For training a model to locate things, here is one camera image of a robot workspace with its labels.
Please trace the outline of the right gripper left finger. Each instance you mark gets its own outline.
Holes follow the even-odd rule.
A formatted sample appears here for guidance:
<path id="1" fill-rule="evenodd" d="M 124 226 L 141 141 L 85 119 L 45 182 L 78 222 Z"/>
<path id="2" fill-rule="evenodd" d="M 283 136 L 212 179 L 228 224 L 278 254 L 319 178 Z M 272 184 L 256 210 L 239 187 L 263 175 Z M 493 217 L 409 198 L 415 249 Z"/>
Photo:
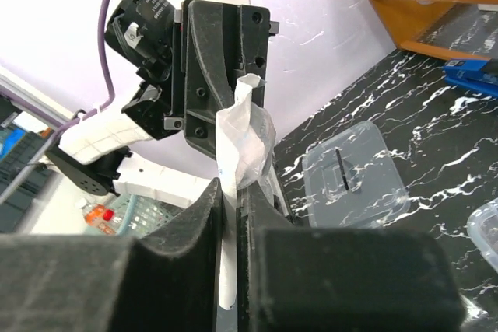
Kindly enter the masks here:
<path id="1" fill-rule="evenodd" d="M 4 235 L 3 331 L 213 331 L 218 179 L 162 228 L 134 236 Z"/>

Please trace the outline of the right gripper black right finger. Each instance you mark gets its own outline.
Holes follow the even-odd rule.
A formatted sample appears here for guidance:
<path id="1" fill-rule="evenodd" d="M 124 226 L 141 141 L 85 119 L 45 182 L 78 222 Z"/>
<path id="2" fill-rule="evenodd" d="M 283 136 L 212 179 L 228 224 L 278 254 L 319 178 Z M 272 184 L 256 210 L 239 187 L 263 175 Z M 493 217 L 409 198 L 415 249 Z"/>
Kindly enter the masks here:
<path id="1" fill-rule="evenodd" d="M 241 331 L 458 331 L 445 252 L 422 232 L 299 227 L 257 183 L 241 192 Z"/>

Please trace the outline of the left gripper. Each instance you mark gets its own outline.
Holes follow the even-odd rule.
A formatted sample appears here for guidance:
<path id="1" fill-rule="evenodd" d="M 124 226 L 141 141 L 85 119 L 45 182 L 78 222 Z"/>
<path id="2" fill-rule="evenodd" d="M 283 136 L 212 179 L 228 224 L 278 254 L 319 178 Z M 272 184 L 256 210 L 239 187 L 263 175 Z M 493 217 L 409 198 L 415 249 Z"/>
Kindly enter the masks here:
<path id="1" fill-rule="evenodd" d="M 266 76 L 268 40 L 278 31 L 269 10 L 253 5 L 121 0 L 105 41 L 142 80 L 123 113 L 156 140 L 182 131 L 214 159 L 216 113 L 234 104 L 239 77 Z"/>

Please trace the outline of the white blue medicine packet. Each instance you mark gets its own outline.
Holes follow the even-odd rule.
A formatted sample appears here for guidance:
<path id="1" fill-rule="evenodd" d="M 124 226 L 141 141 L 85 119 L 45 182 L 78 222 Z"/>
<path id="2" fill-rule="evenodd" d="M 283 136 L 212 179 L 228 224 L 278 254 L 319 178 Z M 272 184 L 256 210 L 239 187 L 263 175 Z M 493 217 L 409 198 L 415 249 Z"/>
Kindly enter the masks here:
<path id="1" fill-rule="evenodd" d="M 224 228 L 220 257 L 219 306 L 233 308 L 237 296 L 237 192 L 256 182 L 272 203 L 268 175 L 276 132 L 269 112 L 252 102 L 265 86 L 256 74 L 237 79 L 234 104 L 216 113 L 216 163 L 223 192 Z"/>

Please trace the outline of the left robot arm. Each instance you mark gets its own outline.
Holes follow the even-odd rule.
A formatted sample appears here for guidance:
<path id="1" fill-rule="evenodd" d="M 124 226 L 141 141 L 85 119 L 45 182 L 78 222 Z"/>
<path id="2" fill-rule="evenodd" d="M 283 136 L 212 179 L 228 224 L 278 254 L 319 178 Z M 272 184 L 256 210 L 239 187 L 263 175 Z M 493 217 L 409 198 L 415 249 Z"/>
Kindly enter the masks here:
<path id="1" fill-rule="evenodd" d="M 268 9 L 204 0 L 121 0 L 105 42 L 141 79 L 131 101 L 84 117 L 58 137 L 47 157 L 95 196 L 135 194 L 186 208 L 207 179 L 167 168 L 131 151 L 140 141 L 182 133 L 216 154 L 216 115 L 234 103 L 239 78 L 264 77 L 268 40 L 279 31 Z"/>

